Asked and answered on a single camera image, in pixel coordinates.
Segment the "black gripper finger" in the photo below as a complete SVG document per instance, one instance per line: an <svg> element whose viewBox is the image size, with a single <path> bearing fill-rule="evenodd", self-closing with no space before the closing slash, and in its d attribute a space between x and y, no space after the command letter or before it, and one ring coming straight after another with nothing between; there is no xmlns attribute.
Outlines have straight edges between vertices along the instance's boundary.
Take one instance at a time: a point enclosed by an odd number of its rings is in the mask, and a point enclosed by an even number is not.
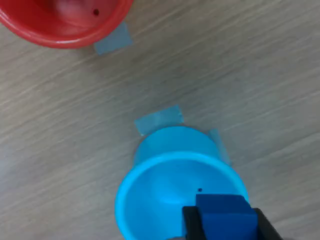
<svg viewBox="0 0 320 240"><path fill-rule="evenodd" d="M259 208L253 210L257 214L257 240L284 240Z"/></svg>
<svg viewBox="0 0 320 240"><path fill-rule="evenodd" d="M186 240L206 240L199 210L196 206L184 206L182 208L185 224Z"/></svg>

